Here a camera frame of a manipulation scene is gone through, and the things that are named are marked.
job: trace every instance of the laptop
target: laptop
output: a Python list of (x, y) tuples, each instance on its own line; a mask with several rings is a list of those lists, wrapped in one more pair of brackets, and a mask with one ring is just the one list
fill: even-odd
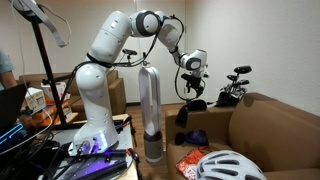
[(25, 84), (0, 91), (0, 135), (9, 131), (17, 121), (26, 92)]

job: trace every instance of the white helmet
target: white helmet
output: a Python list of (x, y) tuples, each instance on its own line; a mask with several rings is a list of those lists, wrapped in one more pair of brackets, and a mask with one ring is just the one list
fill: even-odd
[(211, 152), (197, 164), (197, 180), (266, 180), (260, 168), (243, 155), (222, 150)]

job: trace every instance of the person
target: person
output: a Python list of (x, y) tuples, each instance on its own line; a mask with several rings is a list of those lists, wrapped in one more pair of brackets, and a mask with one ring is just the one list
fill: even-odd
[(14, 69), (9, 57), (0, 49), (0, 91), (17, 85)]

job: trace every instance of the table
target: table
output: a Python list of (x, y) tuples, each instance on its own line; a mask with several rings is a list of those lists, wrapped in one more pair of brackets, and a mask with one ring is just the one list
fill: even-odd
[[(127, 114), (121, 114), (121, 115), (113, 116), (113, 119), (114, 120), (126, 119), (128, 116), (129, 115), (127, 115)], [(55, 136), (54, 136), (53, 140), (58, 141), (60, 144), (69, 143), (69, 142), (73, 141), (73, 136), (77, 131), (78, 131), (78, 129), (54, 131), (53, 133), (55, 134)], [(124, 127), (123, 131), (121, 131), (121, 133), (119, 134), (118, 149), (128, 149), (128, 148), (133, 148), (133, 141), (132, 141), (130, 126)], [(127, 170), (125, 170), (125, 171), (121, 172), (121, 174), (115, 176), (114, 179), (130, 179), (130, 180), (131, 179), (132, 180), (138, 179), (137, 169), (136, 169), (135, 163), (131, 157), (129, 157), (129, 159), (131, 159), (131, 161), (130, 161), (130, 163), (128, 163)]]

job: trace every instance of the person's arm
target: person's arm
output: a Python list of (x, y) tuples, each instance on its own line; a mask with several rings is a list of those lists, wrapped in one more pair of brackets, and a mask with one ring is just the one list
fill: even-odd
[(0, 74), (0, 82), (5, 89), (16, 86), (17, 82), (14, 79), (12, 71), (4, 72)]

